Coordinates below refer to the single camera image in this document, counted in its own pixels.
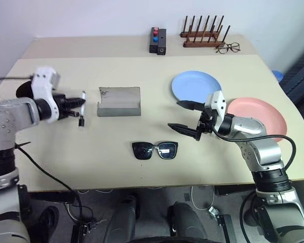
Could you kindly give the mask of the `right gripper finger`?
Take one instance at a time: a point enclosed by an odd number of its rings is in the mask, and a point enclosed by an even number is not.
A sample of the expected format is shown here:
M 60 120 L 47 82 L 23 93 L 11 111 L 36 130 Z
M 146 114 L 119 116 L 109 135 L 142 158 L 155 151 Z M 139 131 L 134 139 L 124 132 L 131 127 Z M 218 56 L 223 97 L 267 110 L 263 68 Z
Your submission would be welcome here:
M 205 109 L 204 103 L 199 103 L 195 101 L 182 100 L 182 101 L 177 101 L 176 104 L 189 110 L 203 111 Z
M 186 125 L 168 123 L 168 126 L 182 135 L 186 135 L 193 138 L 200 138 L 201 136 L 201 133 L 198 130 L 191 129 Z

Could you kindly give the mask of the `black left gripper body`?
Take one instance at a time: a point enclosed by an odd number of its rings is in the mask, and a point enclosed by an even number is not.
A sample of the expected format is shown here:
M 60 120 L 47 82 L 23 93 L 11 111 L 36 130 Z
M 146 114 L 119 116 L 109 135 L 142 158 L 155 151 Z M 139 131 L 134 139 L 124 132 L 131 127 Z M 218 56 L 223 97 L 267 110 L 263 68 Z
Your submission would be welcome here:
M 64 94 L 54 94 L 53 99 L 58 107 L 59 118 L 64 119 L 70 116 L 70 110 L 66 107 L 66 96 Z

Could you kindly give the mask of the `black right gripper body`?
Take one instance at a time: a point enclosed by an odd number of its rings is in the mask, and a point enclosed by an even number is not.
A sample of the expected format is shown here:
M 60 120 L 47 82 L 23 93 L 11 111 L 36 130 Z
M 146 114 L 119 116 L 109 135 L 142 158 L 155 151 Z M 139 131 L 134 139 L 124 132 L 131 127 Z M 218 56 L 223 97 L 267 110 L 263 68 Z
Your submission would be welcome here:
M 203 133 L 212 133 L 213 126 L 216 124 L 216 110 L 205 108 L 197 124 L 197 134 L 195 140 L 199 141 Z

